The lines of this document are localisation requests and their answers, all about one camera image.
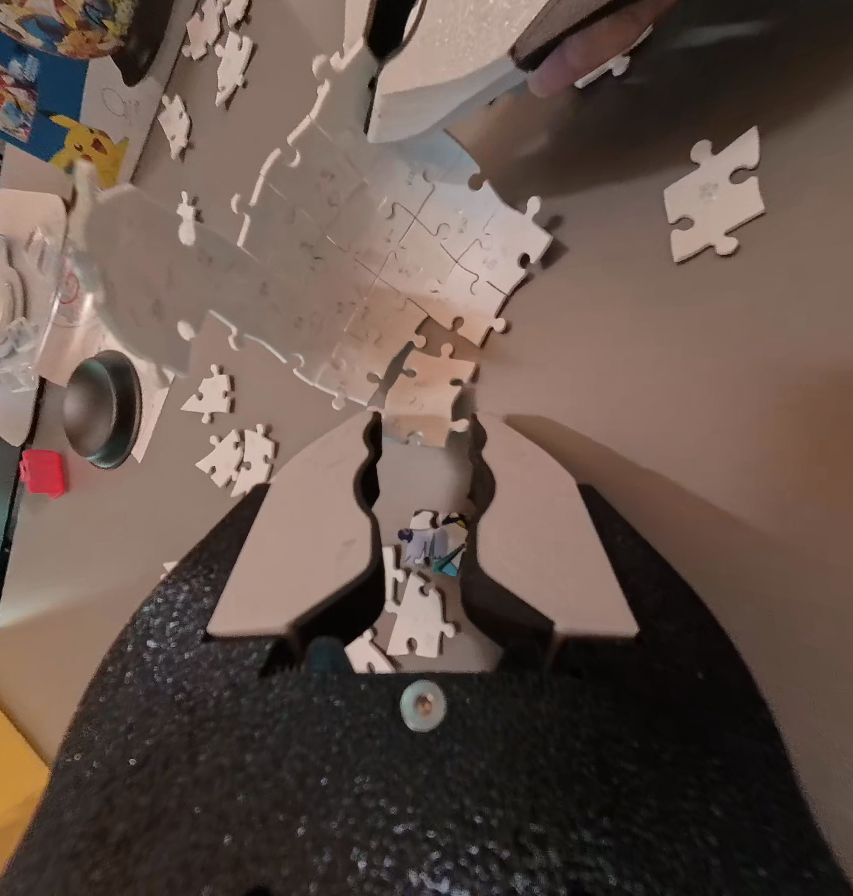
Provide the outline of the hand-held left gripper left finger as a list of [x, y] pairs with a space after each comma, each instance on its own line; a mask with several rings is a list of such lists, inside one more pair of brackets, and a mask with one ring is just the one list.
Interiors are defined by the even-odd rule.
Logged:
[[274, 475], [208, 622], [213, 638], [354, 641], [385, 604], [373, 508], [382, 419], [365, 411]]

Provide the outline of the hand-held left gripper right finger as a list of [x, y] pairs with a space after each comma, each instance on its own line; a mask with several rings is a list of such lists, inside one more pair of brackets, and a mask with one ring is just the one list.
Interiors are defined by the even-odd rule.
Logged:
[[573, 475], [488, 414], [469, 424], [465, 613], [493, 641], [630, 640], [639, 625]]

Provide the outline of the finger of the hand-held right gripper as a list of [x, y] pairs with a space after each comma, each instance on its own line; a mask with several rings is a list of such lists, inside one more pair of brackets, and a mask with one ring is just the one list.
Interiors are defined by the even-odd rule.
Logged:
[[412, 46], [426, 2], [347, 2], [344, 101], [361, 133], [421, 133], [419, 50]]
[[510, 46], [549, 1], [429, 1], [412, 44], [419, 50], [427, 129], [367, 133], [371, 143], [408, 140], [449, 123], [463, 111], [498, 97], [530, 72], [510, 60]]

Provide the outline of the joined pair white puzzle pieces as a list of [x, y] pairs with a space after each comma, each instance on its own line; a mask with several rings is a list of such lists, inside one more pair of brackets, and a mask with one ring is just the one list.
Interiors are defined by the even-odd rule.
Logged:
[[450, 343], [444, 343], [437, 356], [416, 348], [406, 348], [399, 356], [399, 372], [385, 388], [384, 404], [371, 403], [366, 409], [381, 415], [385, 438], [443, 450], [451, 433], [468, 430], [469, 420], [455, 419], [454, 406], [477, 375], [478, 363], [455, 357]]

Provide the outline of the assembled curved puzzle ball section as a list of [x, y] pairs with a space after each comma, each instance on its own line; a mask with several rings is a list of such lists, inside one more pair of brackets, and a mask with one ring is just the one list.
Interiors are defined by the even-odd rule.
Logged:
[[188, 200], [167, 210], [123, 185], [85, 227], [102, 278], [99, 315], [131, 353], [186, 375], [190, 340], [215, 315], [339, 401], [365, 404], [432, 318], [475, 346], [552, 244], [443, 130], [375, 144], [365, 136], [377, 62], [363, 38], [317, 57], [315, 105], [238, 197], [235, 243]]

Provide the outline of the blue printed puzzle piece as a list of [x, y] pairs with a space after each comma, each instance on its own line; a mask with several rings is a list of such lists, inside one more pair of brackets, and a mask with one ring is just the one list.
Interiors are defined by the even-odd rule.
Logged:
[[419, 510], [397, 532], [402, 565], [425, 574], [457, 577], [468, 538], [468, 518], [459, 512]]

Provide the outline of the black round ball stand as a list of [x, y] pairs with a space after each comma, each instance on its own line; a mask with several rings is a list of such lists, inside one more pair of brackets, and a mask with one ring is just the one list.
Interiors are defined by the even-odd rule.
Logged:
[[122, 465], [136, 444], [142, 414], [141, 382], [120, 350], [86, 357], [63, 395], [63, 431], [80, 458], [98, 469]]

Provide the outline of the blue puzzle box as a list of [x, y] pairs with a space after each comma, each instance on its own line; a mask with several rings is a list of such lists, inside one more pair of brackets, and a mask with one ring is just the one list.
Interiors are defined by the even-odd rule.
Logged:
[[171, 1], [0, 1], [0, 138], [102, 187], [130, 181], [160, 106]]

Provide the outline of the person's right hand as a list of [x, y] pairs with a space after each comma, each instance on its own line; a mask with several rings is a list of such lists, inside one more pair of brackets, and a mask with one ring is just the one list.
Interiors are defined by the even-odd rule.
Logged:
[[548, 98], [571, 87], [581, 90], [606, 75], [618, 78], [628, 71], [634, 51], [654, 29], [652, 24], [647, 26], [617, 52], [612, 51], [610, 43], [591, 47], [587, 39], [567, 39], [536, 72], [528, 75], [528, 90], [538, 98]]

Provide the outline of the white printed instruction leaflet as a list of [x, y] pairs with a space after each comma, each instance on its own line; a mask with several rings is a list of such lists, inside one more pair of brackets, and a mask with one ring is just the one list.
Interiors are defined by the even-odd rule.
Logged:
[[133, 353], [100, 317], [103, 285], [88, 253], [67, 240], [60, 256], [49, 322], [36, 360], [38, 375], [66, 386], [74, 368], [103, 350], [125, 354], [136, 370], [141, 389], [140, 427], [131, 450], [142, 461], [174, 376]]

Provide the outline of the small red block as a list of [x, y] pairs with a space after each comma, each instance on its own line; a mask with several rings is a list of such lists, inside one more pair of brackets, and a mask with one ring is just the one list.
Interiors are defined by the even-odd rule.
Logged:
[[63, 455], [59, 452], [23, 449], [18, 472], [20, 483], [32, 495], [59, 498], [67, 491]]

